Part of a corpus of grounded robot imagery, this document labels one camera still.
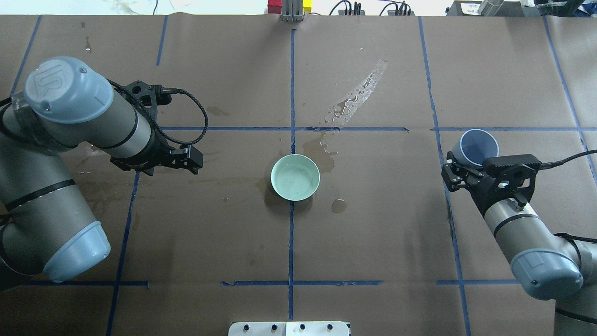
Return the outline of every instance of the white floor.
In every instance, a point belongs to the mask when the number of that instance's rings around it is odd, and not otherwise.
[[[444,16],[453,0],[409,0],[418,16]],[[337,0],[313,0],[312,11],[327,15]],[[360,0],[367,15],[379,15],[383,0]],[[151,14],[156,0],[0,0],[0,14]],[[158,0],[156,14],[263,14],[267,0]]]

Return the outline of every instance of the blue cup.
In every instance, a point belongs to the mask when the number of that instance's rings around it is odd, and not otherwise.
[[[468,167],[482,167],[486,158],[500,155],[500,146],[493,135],[484,130],[466,131],[452,149],[456,160]]]

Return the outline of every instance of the light blue joint cap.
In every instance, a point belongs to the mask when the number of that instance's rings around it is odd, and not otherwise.
[[[510,267],[525,292],[535,299],[559,300],[583,286],[583,276],[576,263],[555,250],[522,251],[512,258]]]
[[[25,100],[47,120],[78,124],[95,119],[112,104],[108,81],[82,61],[67,56],[46,60],[25,82]]]
[[[95,221],[75,234],[46,263],[44,273],[53,282],[62,282],[77,276],[110,254],[110,243]]]

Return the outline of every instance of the green bowl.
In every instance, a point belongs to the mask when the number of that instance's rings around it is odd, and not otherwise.
[[[272,187],[278,195],[289,201],[308,198],[318,186],[319,169],[315,162],[304,155],[286,155],[273,165]]]

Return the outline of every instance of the black rubber ring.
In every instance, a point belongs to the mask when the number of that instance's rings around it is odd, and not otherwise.
[[[582,322],[597,324],[597,319],[594,319],[594,318],[588,317],[588,316],[584,316],[584,315],[571,313],[569,311],[566,311],[566,310],[563,310],[563,309],[560,309],[557,307],[556,307],[556,313],[558,313],[560,315],[564,315],[566,317],[570,317],[571,319],[582,321]]]
[[[124,138],[124,140],[120,141],[119,143],[117,143],[116,145],[113,146],[109,146],[109,147],[98,147],[99,149],[112,149],[112,148],[116,148],[120,145],[123,145],[125,142],[127,142],[129,139],[131,139],[133,137],[133,134],[135,134],[135,131],[137,130],[137,125],[139,124],[139,114],[137,113],[137,111],[135,111],[135,126],[133,127],[133,129],[131,130],[131,133],[129,133],[127,135],[126,138]]]
[[[540,219],[537,215],[533,215],[532,213],[521,213],[520,215],[515,215],[512,216],[510,218],[505,219],[504,221],[502,221],[501,223],[497,224],[496,229],[493,230],[493,237],[496,237],[497,232],[506,224],[508,224],[509,222],[512,222],[516,219],[519,218],[524,218],[524,217],[531,217],[531,218],[537,218]]]
[[[23,204],[25,204],[29,201],[32,201],[40,196],[47,195],[47,194],[51,193],[52,191],[56,191],[60,188],[68,187],[69,185],[75,185],[75,181],[73,179],[70,179],[70,180],[66,180],[66,181],[62,181],[62,182],[58,182],[58,183],[49,185],[45,188],[41,188],[40,190],[34,191],[34,192],[27,194],[23,197],[19,197],[16,200],[6,204],[5,205],[6,210],[8,210],[10,212],[17,206],[23,205]]]

